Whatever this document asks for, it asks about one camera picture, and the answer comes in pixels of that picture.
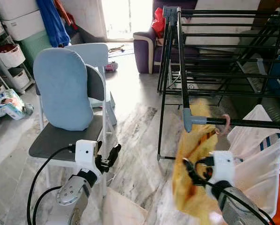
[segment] gray chair seat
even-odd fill
[[[49,158],[58,149],[75,144],[78,140],[96,141],[101,129],[102,116],[100,115],[94,115],[89,127],[84,131],[68,131],[48,123],[30,147],[29,155],[37,158]],[[69,150],[64,150],[54,159],[75,161],[75,156]]]

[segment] blue towel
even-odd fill
[[[70,41],[53,0],[37,0],[52,47],[67,46]]]

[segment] yellow cloth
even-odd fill
[[[210,109],[205,99],[200,99],[196,105],[191,106],[193,115],[210,117]],[[205,192],[204,187],[192,184],[191,178],[182,163],[182,158],[189,159],[195,163],[203,157],[209,156],[214,151],[218,138],[213,134],[213,125],[193,125],[192,131],[182,132],[179,148],[173,172],[173,195],[178,210],[200,218],[200,224],[209,225],[209,213],[212,210],[218,211],[217,201],[211,199]],[[197,167],[198,174],[202,176],[205,168]]]

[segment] blue cushion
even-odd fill
[[[87,70],[80,56],[69,49],[45,49],[36,57],[33,72],[48,121],[65,130],[86,129],[93,110],[87,96]]]

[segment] green storage box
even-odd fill
[[[33,61],[37,54],[43,49],[52,47],[45,30],[20,41],[20,46],[31,69],[30,71],[32,71]]]

